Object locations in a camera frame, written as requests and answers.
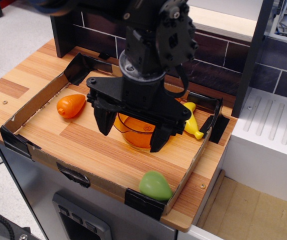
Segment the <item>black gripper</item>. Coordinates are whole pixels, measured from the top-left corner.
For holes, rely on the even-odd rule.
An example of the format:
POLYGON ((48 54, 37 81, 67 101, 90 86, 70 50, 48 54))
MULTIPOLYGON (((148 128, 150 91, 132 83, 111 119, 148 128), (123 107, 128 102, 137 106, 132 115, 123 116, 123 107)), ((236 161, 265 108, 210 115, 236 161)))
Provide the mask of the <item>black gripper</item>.
POLYGON ((117 113, 155 125, 150 152, 157 153, 175 131, 183 131, 191 112, 164 88, 163 81, 139 82, 122 77, 90 77, 87 100, 99 131, 107 136, 117 113))

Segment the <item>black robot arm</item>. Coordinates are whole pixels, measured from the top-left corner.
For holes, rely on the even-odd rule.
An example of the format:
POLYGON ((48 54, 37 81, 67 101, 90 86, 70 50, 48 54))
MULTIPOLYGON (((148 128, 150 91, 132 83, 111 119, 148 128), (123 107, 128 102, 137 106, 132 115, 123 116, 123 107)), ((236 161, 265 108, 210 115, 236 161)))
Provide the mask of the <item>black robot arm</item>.
POLYGON ((81 8, 126 26, 120 54, 120 77, 90 77, 87 100, 100 132, 108 135, 121 113, 154 125, 150 150, 156 153, 170 136, 181 134, 191 113, 177 101, 183 92, 165 89, 166 72, 175 68, 184 88, 182 64, 192 60, 198 44, 184 0, 34 0, 40 12, 62 16, 81 8))

